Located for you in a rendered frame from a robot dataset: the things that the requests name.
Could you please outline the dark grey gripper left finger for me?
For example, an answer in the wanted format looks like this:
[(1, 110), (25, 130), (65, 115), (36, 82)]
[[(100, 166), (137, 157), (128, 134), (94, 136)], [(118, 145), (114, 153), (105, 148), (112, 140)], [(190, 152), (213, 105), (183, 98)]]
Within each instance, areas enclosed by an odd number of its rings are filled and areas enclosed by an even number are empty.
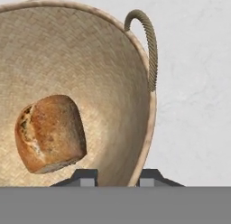
[(56, 187), (97, 187), (97, 169), (77, 169), (68, 179), (55, 183)]

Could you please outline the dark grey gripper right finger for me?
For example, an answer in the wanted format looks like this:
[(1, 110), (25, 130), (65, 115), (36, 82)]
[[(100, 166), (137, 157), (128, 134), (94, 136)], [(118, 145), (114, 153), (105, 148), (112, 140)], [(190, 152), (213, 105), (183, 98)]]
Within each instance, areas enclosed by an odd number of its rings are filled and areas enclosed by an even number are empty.
[(158, 169), (143, 169), (138, 180), (139, 187), (182, 187), (182, 184), (164, 178)]

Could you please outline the beige woven basket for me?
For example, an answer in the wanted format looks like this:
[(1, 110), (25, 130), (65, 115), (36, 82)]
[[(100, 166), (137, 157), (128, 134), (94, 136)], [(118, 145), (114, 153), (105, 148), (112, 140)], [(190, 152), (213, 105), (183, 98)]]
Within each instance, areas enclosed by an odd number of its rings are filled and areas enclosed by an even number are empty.
[[(100, 186), (137, 184), (156, 117), (158, 54), (139, 10), (120, 23), (95, 7), (36, 0), (0, 5), (0, 187), (50, 186), (80, 171)], [(29, 173), (17, 153), (20, 111), (52, 94), (78, 105), (88, 154), (54, 173)]]

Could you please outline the brown bread loaf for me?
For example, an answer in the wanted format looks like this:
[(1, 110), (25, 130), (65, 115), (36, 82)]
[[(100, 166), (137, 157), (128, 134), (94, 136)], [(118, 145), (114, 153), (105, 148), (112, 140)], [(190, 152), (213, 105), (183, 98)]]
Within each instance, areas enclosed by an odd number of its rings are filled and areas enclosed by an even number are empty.
[(48, 96), (25, 107), (16, 120), (14, 136), (30, 173), (58, 171), (88, 152), (79, 109), (65, 95)]

